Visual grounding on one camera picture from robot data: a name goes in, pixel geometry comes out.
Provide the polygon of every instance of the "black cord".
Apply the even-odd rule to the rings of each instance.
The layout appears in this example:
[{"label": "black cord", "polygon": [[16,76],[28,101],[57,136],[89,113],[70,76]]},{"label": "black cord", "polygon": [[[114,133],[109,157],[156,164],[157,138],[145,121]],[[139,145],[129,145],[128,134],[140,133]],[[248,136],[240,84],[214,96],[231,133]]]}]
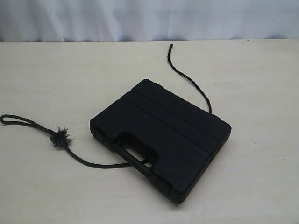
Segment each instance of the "black cord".
[{"label": "black cord", "polygon": [[212,106],[211,106],[211,103],[210,103],[210,100],[208,99],[208,97],[205,95],[205,93],[199,88],[199,86],[190,78],[188,77],[187,75],[185,75],[183,72],[177,70],[173,64],[171,63],[170,61],[170,52],[171,52],[171,48],[173,47],[173,44],[170,44],[169,45],[169,49],[168,49],[168,56],[167,56],[167,59],[168,59],[168,63],[170,65],[170,67],[176,72],[178,73],[179,75],[181,75],[182,77],[188,79],[194,86],[195,88],[201,93],[201,95],[205,98],[206,100],[206,103],[209,107],[209,113],[212,113]]},{"label": "black cord", "polygon": [[[22,120],[24,122],[21,121],[5,121],[4,118],[13,118],[13,119],[18,119],[18,120]],[[75,160],[77,160],[78,162],[89,166],[89,167],[93,167],[93,168],[100,168],[100,169],[113,169],[113,168],[122,168],[122,167],[130,167],[131,165],[129,163],[119,163],[119,164],[110,164],[110,165],[102,165],[102,164],[96,164],[96,163],[92,163],[92,162],[88,162],[85,161],[83,159],[81,159],[79,156],[77,156],[76,154],[74,154],[70,148],[69,148],[69,144],[71,143],[71,139],[69,139],[69,133],[68,133],[68,129],[67,128],[63,128],[61,129],[60,127],[58,127],[58,131],[54,132],[48,128],[45,128],[41,125],[39,125],[38,123],[23,118],[23,117],[19,117],[16,115],[10,115],[10,114],[4,114],[0,117],[0,122],[4,125],[22,125],[22,126],[27,126],[27,127],[33,127],[36,129],[39,129],[43,132],[48,133],[49,135],[51,135],[51,141],[53,142],[55,147],[58,148],[64,148],[68,154],[73,157]],[[148,163],[149,161],[147,159],[141,161],[143,164]]]}]

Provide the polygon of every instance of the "white fabric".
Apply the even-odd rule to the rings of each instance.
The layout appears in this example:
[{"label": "white fabric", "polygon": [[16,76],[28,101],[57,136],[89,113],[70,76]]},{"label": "white fabric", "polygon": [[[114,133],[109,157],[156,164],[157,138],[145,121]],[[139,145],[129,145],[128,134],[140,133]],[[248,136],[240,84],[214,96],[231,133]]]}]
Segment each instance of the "white fabric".
[{"label": "white fabric", "polygon": [[298,9],[298,0],[0,0],[0,40],[299,38]]}]

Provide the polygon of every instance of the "table surface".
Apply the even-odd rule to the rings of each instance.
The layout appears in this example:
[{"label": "table surface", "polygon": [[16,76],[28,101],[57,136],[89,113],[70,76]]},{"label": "table surface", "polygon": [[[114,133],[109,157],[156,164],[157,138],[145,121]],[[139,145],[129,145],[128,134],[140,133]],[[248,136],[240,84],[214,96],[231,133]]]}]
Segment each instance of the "table surface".
[{"label": "table surface", "polygon": [[[76,154],[120,162],[89,120],[142,79],[207,109],[169,67],[169,44],[0,43],[0,114],[67,126]],[[0,125],[1,223],[298,224],[299,40],[181,41],[171,57],[232,126],[182,205],[134,168],[86,167],[38,130]]]}]

